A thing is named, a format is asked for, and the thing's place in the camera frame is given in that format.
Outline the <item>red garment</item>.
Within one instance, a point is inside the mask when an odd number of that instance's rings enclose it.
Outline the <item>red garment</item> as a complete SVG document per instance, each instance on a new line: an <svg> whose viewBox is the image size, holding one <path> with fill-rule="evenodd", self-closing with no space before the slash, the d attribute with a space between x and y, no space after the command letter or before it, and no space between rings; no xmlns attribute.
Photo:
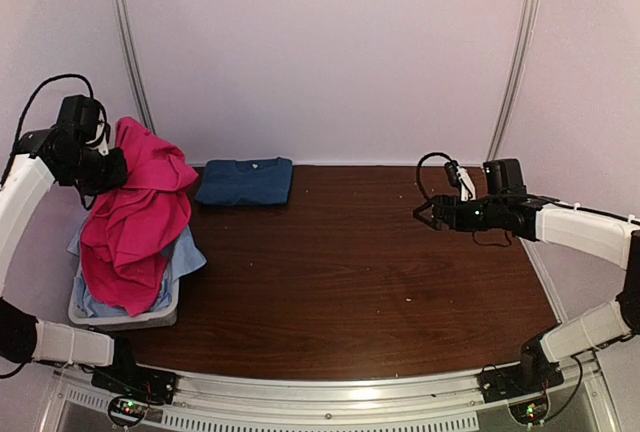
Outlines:
<svg viewBox="0 0 640 432"><path fill-rule="evenodd" d="M80 234L80 263L93 298L135 317L161 291L163 250L189 225L188 190L198 173L177 146L131 117L117 122L115 145L127 180L97 199Z"/></svg>

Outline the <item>dark blue polo shirt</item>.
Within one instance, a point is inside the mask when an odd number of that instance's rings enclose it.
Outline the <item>dark blue polo shirt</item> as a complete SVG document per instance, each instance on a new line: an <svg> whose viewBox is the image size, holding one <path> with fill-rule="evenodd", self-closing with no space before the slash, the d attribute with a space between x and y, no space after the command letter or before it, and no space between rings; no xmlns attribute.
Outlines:
<svg viewBox="0 0 640 432"><path fill-rule="evenodd" d="M281 206L289 199L293 162L271 159L210 160L195 201L205 206Z"/></svg>

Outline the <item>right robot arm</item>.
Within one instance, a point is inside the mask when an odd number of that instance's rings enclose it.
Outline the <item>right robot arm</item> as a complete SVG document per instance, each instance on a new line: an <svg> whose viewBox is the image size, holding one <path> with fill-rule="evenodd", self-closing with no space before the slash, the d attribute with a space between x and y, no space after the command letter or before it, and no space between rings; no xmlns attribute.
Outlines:
<svg viewBox="0 0 640 432"><path fill-rule="evenodd" d="M611 212L569 204L527 190L520 162L515 158L483 164L487 192L478 196L467 170L445 153L444 171L454 194L431 195L415 182L423 202L414 219L433 230L476 235L499 230L506 237L558 246L600 259L625 274L617 296L562 323L521 348L520 365L512 382L519 392L535 392L566 358L639 334L639 221Z"/></svg>

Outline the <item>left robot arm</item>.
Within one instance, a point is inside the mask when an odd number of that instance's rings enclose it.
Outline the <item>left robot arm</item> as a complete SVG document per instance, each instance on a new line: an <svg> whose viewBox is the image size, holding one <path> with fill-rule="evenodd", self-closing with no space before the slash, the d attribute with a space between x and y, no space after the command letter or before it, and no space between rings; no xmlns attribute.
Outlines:
<svg viewBox="0 0 640 432"><path fill-rule="evenodd" d="M125 185L127 165L119 148L109 148L106 109L96 99L63 99L53 126L25 133L12 148L9 172L1 178L1 285L30 218L51 187L72 187L82 198ZM31 362L105 368L106 381L123 396L144 385L138 367L116 358L108 335L30 315L1 300L1 357L18 368Z"/></svg>

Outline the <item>white plastic laundry basket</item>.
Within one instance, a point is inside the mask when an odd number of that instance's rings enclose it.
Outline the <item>white plastic laundry basket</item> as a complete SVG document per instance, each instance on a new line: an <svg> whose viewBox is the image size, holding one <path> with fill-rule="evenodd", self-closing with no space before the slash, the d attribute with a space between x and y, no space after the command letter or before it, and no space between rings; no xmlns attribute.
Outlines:
<svg viewBox="0 0 640 432"><path fill-rule="evenodd" d="M97 328L104 331L126 331L170 327L178 319L179 281L173 278L168 266L162 282L161 293L153 306L135 317L122 308L113 308L93 299L86 286L81 267L77 268L68 305L70 322L81 328Z"/></svg>

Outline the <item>light blue garment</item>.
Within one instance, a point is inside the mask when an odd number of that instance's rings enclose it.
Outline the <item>light blue garment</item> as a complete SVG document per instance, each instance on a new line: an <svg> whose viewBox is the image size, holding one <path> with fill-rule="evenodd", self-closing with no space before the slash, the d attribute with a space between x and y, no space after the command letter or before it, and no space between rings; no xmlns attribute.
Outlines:
<svg viewBox="0 0 640 432"><path fill-rule="evenodd" d="M79 229L76 232L76 234L74 235L73 239L71 240L67 248L67 251L76 258L77 268L81 267L82 269L82 266L80 264L80 232L81 231L82 229ZM181 232L179 237L173 243L167 246L161 252L161 254L164 258L168 259L165 271L168 266L171 266L173 271L173 278L178 281L182 277L190 275L200 270L207 263L205 256L196 247L196 244L194 242L194 239L189 227L186 227ZM160 291L157 294L156 299L158 298L158 295L161 293L162 282L163 282L163 277L161 281ZM89 291L89 294L93 299L99 302L96 298L94 298L91 295L90 291Z"/></svg>

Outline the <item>right circuit board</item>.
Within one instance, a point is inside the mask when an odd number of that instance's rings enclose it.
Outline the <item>right circuit board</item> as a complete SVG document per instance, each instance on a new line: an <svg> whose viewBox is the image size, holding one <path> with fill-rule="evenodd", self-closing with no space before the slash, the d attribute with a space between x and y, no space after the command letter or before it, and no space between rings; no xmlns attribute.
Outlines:
<svg viewBox="0 0 640 432"><path fill-rule="evenodd" d="M512 419L519 425L536 425L546 419L549 412L549 401L545 397L511 402L508 405Z"/></svg>

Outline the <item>circuit board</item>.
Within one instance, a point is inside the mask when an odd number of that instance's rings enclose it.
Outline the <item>circuit board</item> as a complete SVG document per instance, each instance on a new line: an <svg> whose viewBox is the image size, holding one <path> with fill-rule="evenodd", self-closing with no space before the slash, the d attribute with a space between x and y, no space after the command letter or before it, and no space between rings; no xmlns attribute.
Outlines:
<svg viewBox="0 0 640 432"><path fill-rule="evenodd" d="M107 406L107 416L118 427L134 427L141 423L149 405L124 395L113 397Z"/></svg>
<svg viewBox="0 0 640 432"><path fill-rule="evenodd" d="M536 425L546 419L549 412L549 401L545 397L511 402L508 405L512 419L519 425Z"/></svg>

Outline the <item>left circuit board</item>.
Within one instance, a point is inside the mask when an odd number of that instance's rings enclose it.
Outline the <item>left circuit board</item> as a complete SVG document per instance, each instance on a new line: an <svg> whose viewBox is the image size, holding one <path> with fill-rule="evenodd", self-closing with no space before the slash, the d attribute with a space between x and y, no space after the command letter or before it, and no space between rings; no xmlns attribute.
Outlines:
<svg viewBox="0 0 640 432"><path fill-rule="evenodd" d="M113 397L107 406L107 416L118 427L134 427L141 423L149 405L124 395Z"/></svg>

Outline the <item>aluminium front rail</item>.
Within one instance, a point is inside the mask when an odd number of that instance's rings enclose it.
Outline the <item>aluminium front rail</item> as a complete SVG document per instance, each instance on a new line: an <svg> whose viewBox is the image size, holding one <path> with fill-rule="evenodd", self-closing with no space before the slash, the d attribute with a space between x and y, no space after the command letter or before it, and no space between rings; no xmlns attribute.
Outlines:
<svg viewBox="0 0 640 432"><path fill-rule="evenodd" d="M489 403L480 378L494 366L422 377L286 381L181 372L173 402L149 407L137 431L527 431L529 405L550 407L541 431L621 428L596 357L561 365L564 381Z"/></svg>

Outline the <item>left aluminium frame post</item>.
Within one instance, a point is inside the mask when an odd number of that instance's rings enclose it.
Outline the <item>left aluminium frame post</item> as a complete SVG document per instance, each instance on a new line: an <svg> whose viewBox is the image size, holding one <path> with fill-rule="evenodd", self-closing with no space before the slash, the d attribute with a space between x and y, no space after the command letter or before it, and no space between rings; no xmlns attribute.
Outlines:
<svg viewBox="0 0 640 432"><path fill-rule="evenodd" d="M124 58L125 70L130 84L136 111L142 124L151 132L156 132L154 119L149 106L142 72L139 65L133 29L129 17L127 0L112 0L119 42Z"/></svg>

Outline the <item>aluminium frame post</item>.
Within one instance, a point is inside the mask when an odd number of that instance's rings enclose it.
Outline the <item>aluminium frame post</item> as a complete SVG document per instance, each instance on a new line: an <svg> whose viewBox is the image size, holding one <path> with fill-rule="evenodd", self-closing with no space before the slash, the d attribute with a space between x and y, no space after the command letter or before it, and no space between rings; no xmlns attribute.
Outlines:
<svg viewBox="0 0 640 432"><path fill-rule="evenodd" d="M119 42L124 58L125 70L130 84L136 111L142 124L151 132L156 132L154 119L149 106L142 72L139 65L133 29L129 17L127 0L112 0Z"/></svg>
<svg viewBox="0 0 640 432"><path fill-rule="evenodd" d="M523 0L511 65L494 126L486 160L498 157L515 107L519 87L524 76L526 58L539 11L540 0Z"/></svg>

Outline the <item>right aluminium frame post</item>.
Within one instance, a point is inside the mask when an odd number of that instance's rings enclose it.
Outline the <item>right aluminium frame post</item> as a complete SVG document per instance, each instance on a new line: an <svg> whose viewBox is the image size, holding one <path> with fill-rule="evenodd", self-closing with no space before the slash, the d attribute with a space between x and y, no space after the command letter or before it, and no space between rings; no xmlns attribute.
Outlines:
<svg viewBox="0 0 640 432"><path fill-rule="evenodd" d="M540 0L523 0L511 65L494 126L486 160L498 157L515 107L519 87L524 76L526 58L539 11Z"/></svg>

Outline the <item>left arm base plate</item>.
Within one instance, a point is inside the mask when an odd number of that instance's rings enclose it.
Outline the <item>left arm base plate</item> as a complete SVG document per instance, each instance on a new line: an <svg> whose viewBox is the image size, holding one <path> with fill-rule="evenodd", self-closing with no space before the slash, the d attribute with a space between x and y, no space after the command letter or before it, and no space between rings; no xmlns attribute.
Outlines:
<svg viewBox="0 0 640 432"><path fill-rule="evenodd" d="M91 384L149 405L172 405L178 376L174 372L135 365L131 369L95 367Z"/></svg>

